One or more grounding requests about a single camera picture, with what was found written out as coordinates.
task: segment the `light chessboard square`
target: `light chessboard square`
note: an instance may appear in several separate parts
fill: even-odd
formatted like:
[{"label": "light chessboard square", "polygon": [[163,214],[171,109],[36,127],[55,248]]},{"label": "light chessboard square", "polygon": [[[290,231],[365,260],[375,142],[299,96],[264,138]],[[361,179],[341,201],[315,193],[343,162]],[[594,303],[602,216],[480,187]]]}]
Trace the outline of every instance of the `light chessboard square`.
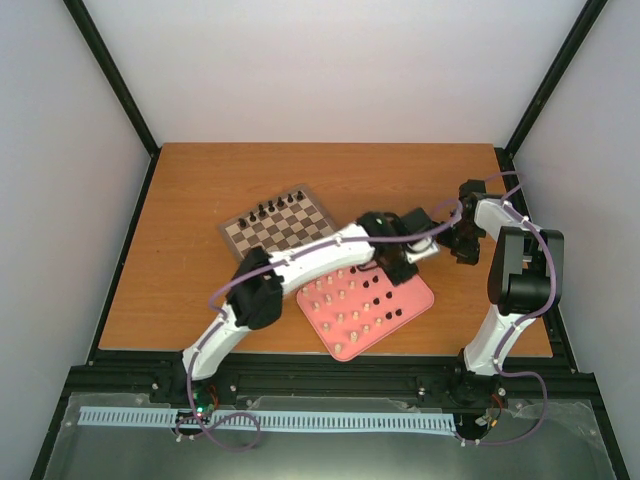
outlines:
[{"label": "light chessboard square", "polygon": [[[303,195],[301,200],[296,198],[298,191]],[[289,194],[293,196],[292,202],[287,201]],[[281,207],[277,206],[278,197],[285,202]],[[269,211],[269,201],[273,202],[273,211]],[[263,216],[258,214],[259,203],[264,206]],[[255,221],[250,220],[251,212]],[[245,227],[240,227],[241,218],[246,221]],[[231,253],[242,261],[256,246],[261,245],[267,252],[299,247],[331,235],[337,227],[311,189],[296,185],[280,195],[256,202],[252,209],[229,219],[218,229]]]}]

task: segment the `pink board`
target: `pink board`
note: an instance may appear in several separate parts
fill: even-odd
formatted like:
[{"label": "pink board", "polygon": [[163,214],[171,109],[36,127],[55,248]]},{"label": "pink board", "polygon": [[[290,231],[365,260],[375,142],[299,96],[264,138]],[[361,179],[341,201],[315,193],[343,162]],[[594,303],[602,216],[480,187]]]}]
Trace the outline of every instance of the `pink board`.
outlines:
[{"label": "pink board", "polygon": [[296,295],[333,358],[346,362],[433,305],[433,292],[419,277],[394,287],[382,269],[336,270]]}]

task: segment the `purple cable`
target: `purple cable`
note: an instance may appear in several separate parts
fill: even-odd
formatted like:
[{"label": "purple cable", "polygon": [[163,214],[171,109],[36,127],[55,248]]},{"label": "purple cable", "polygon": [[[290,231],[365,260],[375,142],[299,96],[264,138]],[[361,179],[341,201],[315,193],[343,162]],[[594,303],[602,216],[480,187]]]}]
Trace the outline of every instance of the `purple cable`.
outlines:
[{"label": "purple cable", "polygon": [[[427,230],[426,232],[421,232],[421,233],[416,233],[414,235],[405,235],[402,237],[347,237],[347,238],[340,238],[339,241],[336,240],[327,240],[326,242],[322,242],[318,245],[313,245],[311,247],[308,247],[304,250],[301,250],[300,252],[295,253],[294,255],[291,256],[291,260],[296,260],[304,255],[308,255],[309,253],[315,252],[317,250],[320,250],[322,248],[326,248],[332,245],[339,245],[340,243],[353,243],[353,242],[368,242],[368,243],[408,243],[408,242],[415,242],[418,240],[423,240],[427,237],[432,237],[435,235],[438,235],[439,233],[445,231],[448,228],[451,228],[451,226],[453,226],[456,222],[460,221],[460,219],[462,218],[462,203],[460,203],[459,200],[457,199],[449,199],[446,200],[444,202],[442,202],[440,205],[438,205],[438,207],[436,207],[437,209],[440,209],[442,207],[444,207],[445,205],[449,205],[449,204],[455,204],[456,205],[456,210],[455,212],[452,214],[452,216],[449,218],[449,220],[447,220],[446,222],[442,223],[441,225],[438,225],[435,228],[432,228],[431,230]],[[227,320],[227,313],[220,307],[215,305],[215,301],[218,299],[218,297],[220,297],[224,292],[226,292],[227,290],[230,290],[231,288],[235,287],[236,285],[239,285],[240,283],[249,280],[250,278],[253,277],[257,277],[258,275],[262,275],[263,273],[269,272],[271,270],[274,270],[282,265],[285,265],[287,262],[285,260],[279,260],[275,263],[266,265],[264,267],[260,267],[257,268],[255,270],[252,270],[250,272],[247,272],[243,275],[240,275],[239,277],[234,278],[233,280],[231,280],[229,283],[227,283],[226,285],[224,285],[223,287],[219,288],[218,290],[216,290],[213,295],[211,295],[211,298],[209,299],[209,307],[212,310],[215,310],[216,312],[220,313],[222,315],[222,319],[223,322]],[[214,325],[213,328],[211,328],[211,330],[209,332],[207,332],[207,334],[202,338],[202,340],[198,343],[198,345],[196,345],[195,351],[193,353],[193,356],[191,357],[191,362],[189,362],[189,368],[187,369],[187,396],[189,399],[189,407],[191,408],[191,413],[193,414],[193,417],[196,422],[198,423],[198,425],[200,426],[200,428],[202,429],[202,431],[196,435],[194,435],[194,438],[196,436],[201,436],[202,434],[206,435],[207,438],[209,438],[209,440],[211,440],[213,443],[215,443],[216,445],[218,445],[219,447],[230,451],[230,452],[246,452],[248,450],[251,450],[259,441],[260,441],[260,435],[261,435],[261,431],[260,431],[260,422],[258,421],[258,419],[251,415],[250,413],[245,413],[245,412],[236,412],[236,413],[232,413],[230,415],[226,415],[224,417],[222,417],[221,419],[219,419],[217,422],[215,422],[213,425],[207,427],[204,422],[202,421],[202,419],[198,416],[197,411],[196,411],[196,405],[193,399],[193,388],[192,388],[192,381],[193,381],[193,368],[195,366],[196,363],[196,358],[198,357],[198,355],[200,354],[200,350],[202,349],[202,347],[211,339],[211,337],[220,329],[220,327],[222,327],[222,325],[224,324],[223,322],[218,323],[217,325]],[[215,438],[212,434],[211,431],[214,430],[216,427],[218,427],[219,425],[221,425],[224,422],[227,422],[228,420],[230,420],[231,418],[234,417],[245,417],[245,418],[249,418],[256,426],[256,436],[254,437],[254,439],[251,441],[251,443],[249,445],[246,445],[244,447],[238,447],[238,448],[234,448],[234,447],[229,447],[227,445],[225,445],[224,443],[220,442],[217,438]],[[176,430],[179,427],[179,425],[181,425],[181,423],[178,423],[176,426]]]},{"label": "purple cable", "polygon": [[[502,337],[502,339],[498,343],[498,346],[496,347],[496,351],[493,354],[494,358],[500,358],[500,353],[502,352],[502,349],[504,348],[506,343],[509,341],[509,338],[511,338],[511,335],[513,335],[513,333],[516,331],[515,330],[516,327],[522,325],[522,323],[526,322],[527,320],[538,318],[540,315],[542,315],[547,310],[549,310],[549,308],[551,308],[551,306],[553,305],[553,302],[555,300],[555,297],[556,297],[556,289],[557,289],[556,268],[555,268],[555,265],[553,264],[553,258],[551,257],[551,251],[549,250],[549,247],[547,246],[547,244],[545,243],[544,239],[542,238],[542,235],[540,235],[540,232],[538,232],[536,230],[536,228],[533,226],[533,224],[531,224],[531,222],[526,220],[522,215],[520,215],[510,205],[504,205],[504,208],[511,215],[513,215],[514,218],[516,218],[520,222],[522,222],[522,224],[533,234],[535,239],[538,241],[538,244],[540,245],[540,248],[542,249],[542,253],[544,254],[545,259],[547,260],[547,266],[549,267],[550,285],[549,285],[549,298],[547,299],[546,303],[541,308],[536,310],[535,312],[531,312],[531,313],[528,313],[526,315],[523,315],[521,318],[519,318],[518,320],[516,320],[514,322],[514,324],[507,330],[505,335]],[[547,408],[548,408],[548,404],[549,404],[549,397],[548,397],[548,393],[547,393],[547,385],[545,384],[544,379],[538,373],[536,373],[536,372],[508,373],[508,372],[505,372],[504,370],[502,370],[500,368],[500,366],[497,365],[497,364],[494,364],[494,368],[496,369],[496,372],[498,372],[501,376],[503,376],[505,378],[533,377],[536,380],[538,380],[538,382],[540,382],[540,387],[542,389],[542,412],[540,412],[540,418],[538,419],[536,424],[528,432],[520,435],[519,437],[512,438],[511,440],[504,440],[504,441],[500,441],[500,442],[482,442],[482,441],[480,441],[478,443],[478,445],[483,445],[483,446],[486,446],[486,447],[503,447],[505,445],[512,445],[514,443],[517,443],[517,442],[520,442],[522,440],[525,440],[526,438],[529,438],[531,435],[533,435],[534,433],[536,433],[540,429],[540,427],[542,426],[542,422],[544,422],[544,417],[545,417],[545,415],[547,413]],[[455,436],[458,438],[458,440],[460,440],[462,442],[471,441],[471,440],[466,440],[466,439],[462,438],[457,432],[456,432]]]},{"label": "purple cable", "polygon": [[[508,175],[517,175],[518,177],[522,178],[524,180],[524,175],[522,173],[518,173],[515,170],[509,170],[508,172],[498,172],[498,173],[494,173],[493,175],[489,175],[487,178],[484,179],[484,182],[490,182],[493,179],[496,179],[498,177],[506,177]],[[505,193],[502,198],[500,198],[500,200],[502,200],[503,202],[509,198],[511,195],[513,195],[514,193],[516,193],[518,190],[520,190],[522,188],[522,182],[520,182],[518,180],[518,185],[516,185],[515,187],[513,187],[511,190],[509,190],[507,193]]]}]

